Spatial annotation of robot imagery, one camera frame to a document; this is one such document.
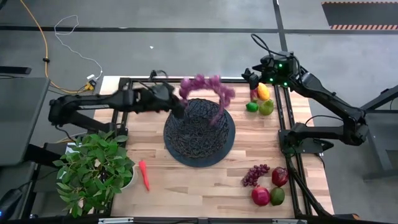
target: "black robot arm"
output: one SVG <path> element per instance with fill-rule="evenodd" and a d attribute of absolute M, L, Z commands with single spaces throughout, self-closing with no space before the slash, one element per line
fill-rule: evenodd
<path fill-rule="evenodd" d="M 178 118 L 183 116 L 184 106 L 173 94 L 174 87 L 166 82 L 146 88 L 118 90 L 110 95 L 66 95 L 50 101 L 49 121 L 54 126 L 74 124 L 92 131 L 116 129 L 116 124 L 103 124 L 79 110 L 115 109 L 120 112 L 172 111 Z"/>
<path fill-rule="evenodd" d="M 328 108 L 343 120 L 339 127 L 308 127 L 296 123 L 284 138 L 286 144 L 298 146 L 306 138 L 338 139 L 349 145 L 358 146 L 366 139 L 368 126 L 365 112 L 349 105 L 336 96 L 336 93 L 324 88 L 320 80 L 305 68 L 298 65 L 292 52 L 279 52 L 277 55 L 266 55 L 261 64 L 252 69 L 261 72 L 260 76 L 247 68 L 242 77 L 249 82 L 250 88 L 257 88 L 258 83 L 268 83 L 289 87 L 291 91 L 312 98 Z"/>

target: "yellow cable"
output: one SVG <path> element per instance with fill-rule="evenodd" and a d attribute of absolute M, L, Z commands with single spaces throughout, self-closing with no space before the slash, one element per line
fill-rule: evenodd
<path fill-rule="evenodd" d="M 42 30 L 42 27 L 39 25 L 39 23 L 37 22 L 36 18 L 33 16 L 33 14 L 32 14 L 31 11 L 29 10 L 29 8 L 26 6 L 26 4 L 24 3 L 24 1 L 23 1 L 23 0 L 20 0 L 20 1 L 21 1 L 22 5 L 25 7 L 26 11 L 27 11 L 27 12 L 29 13 L 29 15 L 31 16 L 31 18 L 33 19 L 33 21 L 35 21 L 35 23 L 36 23 L 36 25 L 37 25 L 37 28 L 39 28 L 40 33 L 42 34 L 42 37 L 43 37 L 43 40 L 44 40 L 44 46 L 45 46 L 45 59 L 48 60 L 48 59 L 49 59 L 49 48 L 48 48 L 48 46 L 47 46 L 47 39 L 46 39 L 45 36 L 44 36 L 44 32 L 43 32 L 43 30 Z M 45 65 L 44 65 L 44 73 L 45 73 L 45 76 L 46 76 L 48 79 L 50 79 L 50 78 L 49 78 L 49 75 L 48 75 L 48 72 L 47 72 L 49 63 L 48 63 L 48 62 L 44 62 L 44 64 L 45 64 Z M 51 83 L 55 88 L 57 88 L 57 89 L 63 91 L 64 93 L 68 93 L 68 94 L 77 94 L 77 93 L 83 93 L 84 91 L 86 91 L 86 90 L 83 90 L 83 91 L 68 91 L 68 90 L 66 90 L 66 89 L 63 89 L 63 88 L 57 86 L 57 85 L 56 85 L 53 81 L 51 81 L 51 80 L 50 80 L 50 83 Z"/>

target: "white flower pot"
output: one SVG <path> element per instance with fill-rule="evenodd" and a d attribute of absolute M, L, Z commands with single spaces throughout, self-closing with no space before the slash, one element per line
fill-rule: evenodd
<path fill-rule="evenodd" d="M 126 186 L 122 187 L 120 190 L 123 190 L 123 189 L 133 186 L 134 184 L 137 183 L 137 179 L 138 179 L 137 166 L 134 165 L 132 167 L 132 178 L 131 178 L 130 182 Z"/>

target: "red object on floor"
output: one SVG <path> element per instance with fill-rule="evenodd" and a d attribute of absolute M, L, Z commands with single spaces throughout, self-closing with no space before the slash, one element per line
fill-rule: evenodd
<path fill-rule="evenodd" d="M 139 161 L 138 165 L 141 170 L 142 177 L 144 178 L 144 184 L 147 187 L 147 190 L 149 191 L 149 182 L 148 182 L 148 177 L 147 177 L 147 164 L 145 163 L 145 161 Z"/>

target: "white cable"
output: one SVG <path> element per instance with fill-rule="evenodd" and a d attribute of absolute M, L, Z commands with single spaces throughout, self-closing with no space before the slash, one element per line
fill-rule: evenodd
<path fill-rule="evenodd" d="M 72 18 L 72 17 L 76 17 L 76 21 L 77 21 L 77 24 L 73 27 L 72 31 L 67 32 L 67 33 L 58 33 L 58 32 L 57 32 L 57 26 L 58 26 L 62 21 L 64 21 L 65 19 L 69 19 L 69 18 Z M 92 59 L 92 58 L 83 57 L 79 52 L 72 50 L 68 45 L 64 44 L 64 43 L 62 42 L 62 40 L 59 38 L 59 36 L 58 36 L 58 35 L 69 35 L 69 34 L 71 34 L 71 33 L 75 30 L 75 28 L 76 28 L 78 25 L 79 25 L 79 18 L 78 18 L 77 15 L 72 15 L 72 16 L 68 16 L 68 17 L 65 17 L 65 18 L 61 19 L 61 20 L 57 23 L 57 25 L 54 26 L 55 37 L 61 42 L 61 44 L 62 44 L 63 46 L 67 47 L 71 52 L 73 52 L 73 53 L 75 53 L 75 54 L 78 54 L 78 55 L 79 55 L 81 58 L 83 58 L 83 59 L 91 60 L 92 62 L 95 62 L 95 63 L 100 67 L 100 69 L 101 69 L 101 71 L 99 72 L 98 77 L 95 77 L 95 79 L 98 80 L 98 79 L 102 76 L 102 72 L 103 72 L 103 71 L 102 71 L 102 66 L 101 66 L 96 60 L 94 60 L 94 59 Z"/>

